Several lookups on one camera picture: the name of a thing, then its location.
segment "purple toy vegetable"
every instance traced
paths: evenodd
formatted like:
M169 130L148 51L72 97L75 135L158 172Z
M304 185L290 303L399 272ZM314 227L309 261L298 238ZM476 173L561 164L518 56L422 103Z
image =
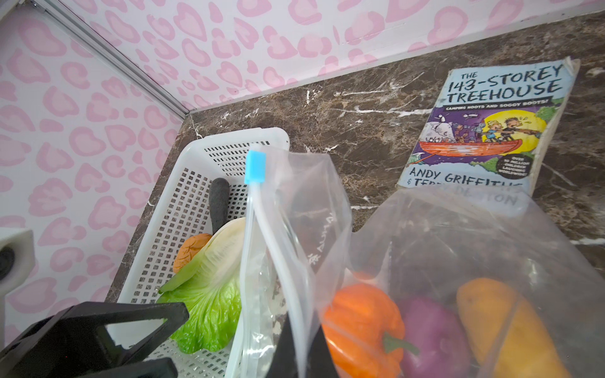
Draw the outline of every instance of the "purple toy vegetable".
M401 369L406 378L466 378L471 365L466 334L456 315L430 298L398 303L405 340L420 353L405 353Z

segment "brown marble surface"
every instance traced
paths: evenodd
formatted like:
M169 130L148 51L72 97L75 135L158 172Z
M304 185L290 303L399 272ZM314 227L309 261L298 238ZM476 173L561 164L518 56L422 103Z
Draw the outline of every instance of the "brown marble surface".
M534 199L605 276L605 12L540 25L189 116L149 203L157 202L191 141L245 128L280 127L291 151L330 154L359 229L395 184L449 70L528 64L566 56L581 70L544 158ZM147 205L108 301L119 295L152 215Z

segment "pink leopard print wallpaper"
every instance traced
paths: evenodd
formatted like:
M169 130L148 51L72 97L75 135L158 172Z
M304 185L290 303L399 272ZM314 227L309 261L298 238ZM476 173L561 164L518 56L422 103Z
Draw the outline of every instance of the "pink leopard print wallpaper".
M6 341L103 301L181 120L33 8L0 26L0 226L34 230Z
M603 0L61 1L187 109L605 7Z

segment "book cover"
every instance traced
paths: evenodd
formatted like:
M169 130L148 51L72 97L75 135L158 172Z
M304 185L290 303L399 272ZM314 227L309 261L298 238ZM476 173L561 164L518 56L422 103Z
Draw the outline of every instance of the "book cover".
M399 182L520 186L531 194L579 60L450 71Z

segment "plastic bag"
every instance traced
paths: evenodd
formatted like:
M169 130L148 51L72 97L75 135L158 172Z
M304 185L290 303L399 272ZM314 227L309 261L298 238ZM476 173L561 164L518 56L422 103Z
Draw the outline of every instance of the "plastic bag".
M380 287L398 305L404 323L409 319L406 340L420 351L403 353L406 377L603 376L605 282L520 190L401 189L353 235L350 264L345 286ZM456 331L435 335L443 319ZM345 341L332 340L342 343L331 346L333 358L332 347L345 354L384 353L343 329L337 332ZM422 330L420 336L415 330ZM465 345L467 355L455 352ZM431 353L441 354L441 360L431 360ZM351 364L363 360L350 354Z
M275 302L285 298L299 377L319 318L342 283L352 230L350 205L327 154L251 146L240 271L242 377L264 377L277 337Z

